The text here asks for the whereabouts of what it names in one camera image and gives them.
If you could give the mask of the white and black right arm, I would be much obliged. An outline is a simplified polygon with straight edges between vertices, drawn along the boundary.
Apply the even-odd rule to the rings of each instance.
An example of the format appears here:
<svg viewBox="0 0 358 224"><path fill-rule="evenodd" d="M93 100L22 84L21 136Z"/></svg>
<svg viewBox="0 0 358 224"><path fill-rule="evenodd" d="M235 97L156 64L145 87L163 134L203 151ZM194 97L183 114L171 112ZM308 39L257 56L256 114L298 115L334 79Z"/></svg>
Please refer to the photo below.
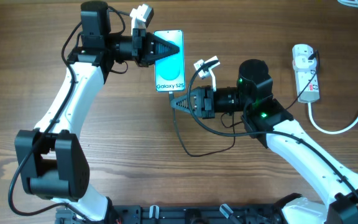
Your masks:
<svg viewBox="0 0 358 224"><path fill-rule="evenodd" d="M358 174L342 165L309 137L299 122L272 94L267 64L250 59L241 63L237 85L189 87L181 97L169 94L173 110L201 118L215 113L241 112L243 135L284 158L317 192L321 203L290 194L273 204L271 223L358 223Z"/></svg>

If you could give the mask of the teal Galaxy smartphone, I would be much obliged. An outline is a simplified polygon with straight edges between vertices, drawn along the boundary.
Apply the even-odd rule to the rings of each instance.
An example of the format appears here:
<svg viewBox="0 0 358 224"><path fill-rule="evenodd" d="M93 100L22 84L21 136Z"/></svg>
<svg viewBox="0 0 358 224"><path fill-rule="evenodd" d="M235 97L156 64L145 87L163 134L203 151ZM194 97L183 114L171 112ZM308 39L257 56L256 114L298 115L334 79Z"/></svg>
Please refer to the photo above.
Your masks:
<svg viewBox="0 0 358 224"><path fill-rule="evenodd" d="M185 82L185 56L182 30L158 30L154 34L179 47L179 53L155 63L155 89L157 92L183 91Z"/></svg>

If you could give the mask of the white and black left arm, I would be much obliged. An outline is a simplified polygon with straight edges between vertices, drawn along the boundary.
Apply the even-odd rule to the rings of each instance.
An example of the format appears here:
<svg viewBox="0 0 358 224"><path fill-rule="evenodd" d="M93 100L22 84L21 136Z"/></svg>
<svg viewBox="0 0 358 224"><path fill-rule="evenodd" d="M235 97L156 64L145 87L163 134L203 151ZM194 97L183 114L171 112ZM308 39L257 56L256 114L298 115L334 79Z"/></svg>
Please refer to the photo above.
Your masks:
<svg viewBox="0 0 358 224"><path fill-rule="evenodd" d="M79 136L90 106L115 63L133 61L148 67L175 55L179 47L147 32L152 7L143 4L129 13L131 34L112 32L113 7L104 1L81 5L80 22L70 34L76 44L61 57L67 68L63 84L43 118L14 141L24 192L69 209L79 223L121 223L111 199L90 185L90 167Z"/></svg>

